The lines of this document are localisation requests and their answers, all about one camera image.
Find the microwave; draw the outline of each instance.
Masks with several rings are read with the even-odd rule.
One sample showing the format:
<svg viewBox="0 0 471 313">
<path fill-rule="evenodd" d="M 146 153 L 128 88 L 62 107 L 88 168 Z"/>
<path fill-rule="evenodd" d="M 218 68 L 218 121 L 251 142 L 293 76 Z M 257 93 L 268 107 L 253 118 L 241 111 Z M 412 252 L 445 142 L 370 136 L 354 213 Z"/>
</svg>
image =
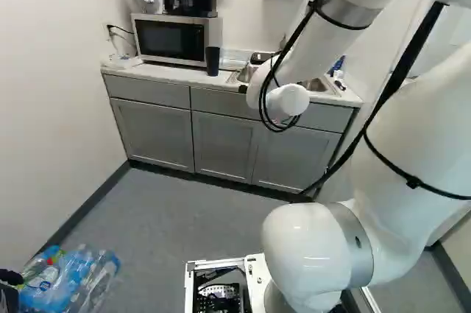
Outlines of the microwave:
<svg viewBox="0 0 471 313">
<path fill-rule="evenodd" d="M 146 61 L 204 67 L 206 48 L 221 48 L 222 19 L 131 14 L 139 57 Z"/>
</svg>

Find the drawer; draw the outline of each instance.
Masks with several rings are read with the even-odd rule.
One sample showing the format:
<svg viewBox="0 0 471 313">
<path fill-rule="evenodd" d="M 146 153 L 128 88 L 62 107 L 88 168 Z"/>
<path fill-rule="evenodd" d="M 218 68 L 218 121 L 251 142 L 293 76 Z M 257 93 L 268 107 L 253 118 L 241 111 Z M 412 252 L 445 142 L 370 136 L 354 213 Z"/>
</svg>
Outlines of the drawer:
<svg viewBox="0 0 471 313">
<path fill-rule="evenodd" d="M 199 112 L 238 116 L 245 119 L 260 120 L 258 110 L 249 108 L 245 94 L 191 88 L 191 109 Z"/>
<path fill-rule="evenodd" d="M 171 83 L 103 74 L 111 97 L 190 109 L 190 88 Z"/>
<path fill-rule="evenodd" d="M 343 133 L 353 111 L 353 108 L 340 105 L 310 103 L 306 112 L 301 115 L 297 126 Z"/>
<path fill-rule="evenodd" d="M 191 109 L 225 116 L 260 120 L 258 110 L 249 108 L 247 105 L 245 94 L 237 94 L 235 92 L 191 88 Z M 339 105 L 310 103 L 306 112 L 302 114 L 297 126 L 343 133 L 353 111 L 353 108 Z"/>
</svg>

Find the case of water bottles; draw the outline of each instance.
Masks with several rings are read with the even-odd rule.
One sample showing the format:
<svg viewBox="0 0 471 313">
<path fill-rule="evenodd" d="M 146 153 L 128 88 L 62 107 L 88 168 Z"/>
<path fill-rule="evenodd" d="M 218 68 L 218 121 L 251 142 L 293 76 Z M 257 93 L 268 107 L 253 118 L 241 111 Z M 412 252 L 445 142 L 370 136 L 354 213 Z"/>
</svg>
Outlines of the case of water bottles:
<svg viewBox="0 0 471 313">
<path fill-rule="evenodd" d="M 109 250 L 49 247 L 28 263 L 19 288 L 20 313 L 97 313 L 121 263 Z"/>
</svg>

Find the gray carpet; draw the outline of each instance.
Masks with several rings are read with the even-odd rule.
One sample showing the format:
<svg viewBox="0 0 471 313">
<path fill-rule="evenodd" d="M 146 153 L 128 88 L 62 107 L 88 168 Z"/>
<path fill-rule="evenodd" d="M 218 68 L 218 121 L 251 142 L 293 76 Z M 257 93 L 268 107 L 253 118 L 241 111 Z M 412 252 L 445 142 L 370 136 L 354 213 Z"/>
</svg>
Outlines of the gray carpet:
<svg viewBox="0 0 471 313">
<path fill-rule="evenodd" d="M 131 169 L 66 239 L 114 250 L 122 270 L 102 313 L 180 313 L 184 263 L 261 252 L 263 219 L 282 205 Z"/>
</svg>

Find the blue label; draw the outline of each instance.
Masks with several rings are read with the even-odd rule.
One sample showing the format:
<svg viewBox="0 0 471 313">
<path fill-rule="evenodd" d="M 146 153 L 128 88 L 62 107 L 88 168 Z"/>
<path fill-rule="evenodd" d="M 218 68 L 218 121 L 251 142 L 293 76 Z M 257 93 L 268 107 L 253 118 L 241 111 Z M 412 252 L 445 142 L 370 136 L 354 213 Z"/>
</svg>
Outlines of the blue label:
<svg viewBox="0 0 471 313">
<path fill-rule="evenodd" d="M 49 281 L 43 281 L 39 284 L 39 289 L 43 292 L 47 291 L 50 288 L 51 288 L 51 283 Z"/>
</svg>

